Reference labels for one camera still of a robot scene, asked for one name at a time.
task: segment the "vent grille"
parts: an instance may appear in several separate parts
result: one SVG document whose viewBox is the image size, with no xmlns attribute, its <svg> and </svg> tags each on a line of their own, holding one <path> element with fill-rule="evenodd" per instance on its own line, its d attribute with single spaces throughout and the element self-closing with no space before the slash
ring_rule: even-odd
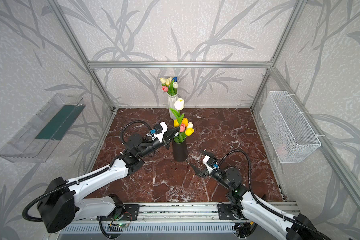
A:
<svg viewBox="0 0 360 240">
<path fill-rule="evenodd" d="M 126 228 L 116 228 L 122 233 L 231 233 L 233 223 L 131 223 Z M 97 223 L 71 223 L 61 230 L 60 234 L 66 233 L 101 233 Z"/>
</svg>

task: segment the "black motor housing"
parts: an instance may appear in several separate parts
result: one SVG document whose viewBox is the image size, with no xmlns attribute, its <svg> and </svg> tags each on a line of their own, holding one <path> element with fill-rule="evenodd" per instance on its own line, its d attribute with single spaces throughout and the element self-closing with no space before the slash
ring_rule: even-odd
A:
<svg viewBox="0 0 360 240">
<path fill-rule="evenodd" d="M 60 185 L 65 184 L 62 177 L 51 181 L 45 193 L 52 191 Z M 45 198 L 37 205 L 37 209 L 43 219 L 48 233 L 54 233 L 65 228 L 75 218 L 79 210 L 75 208 L 75 199 L 69 188 L 62 189 Z"/>
</svg>

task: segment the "clear plastic tray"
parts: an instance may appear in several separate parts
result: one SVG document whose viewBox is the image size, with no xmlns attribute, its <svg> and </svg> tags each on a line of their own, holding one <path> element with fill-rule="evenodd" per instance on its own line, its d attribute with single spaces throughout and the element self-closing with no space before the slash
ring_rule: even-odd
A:
<svg viewBox="0 0 360 240">
<path fill-rule="evenodd" d="M 85 105 L 81 97 L 56 94 L 0 150 L 11 162 L 45 162 Z"/>
</svg>

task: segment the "black vase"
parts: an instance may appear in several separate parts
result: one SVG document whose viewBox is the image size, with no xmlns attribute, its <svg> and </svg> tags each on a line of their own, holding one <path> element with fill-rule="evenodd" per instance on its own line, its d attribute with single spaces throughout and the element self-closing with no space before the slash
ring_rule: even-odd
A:
<svg viewBox="0 0 360 240">
<path fill-rule="evenodd" d="M 184 139 L 183 142 L 177 143 L 173 140 L 172 144 L 173 159 L 176 162 L 184 162 L 188 157 L 187 141 Z"/>
</svg>

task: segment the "vase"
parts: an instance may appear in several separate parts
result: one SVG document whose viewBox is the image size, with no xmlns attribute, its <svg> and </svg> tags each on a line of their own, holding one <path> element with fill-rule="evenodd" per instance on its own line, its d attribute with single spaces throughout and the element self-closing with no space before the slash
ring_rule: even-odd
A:
<svg viewBox="0 0 360 240">
<path fill-rule="evenodd" d="M 188 157 L 187 141 L 184 139 L 183 142 L 177 143 L 173 140 L 172 144 L 173 159 L 176 162 L 184 162 Z"/>
<path fill-rule="evenodd" d="M 170 108 L 175 109 L 175 102 L 177 101 L 177 99 L 179 99 L 179 97 L 177 96 L 177 93 L 173 96 L 169 96 L 168 95 L 168 110 L 169 110 L 169 116 L 175 120 L 177 119 L 177 117 L 173 114 L 173 112 L 170 110 Z"/>
</svg>

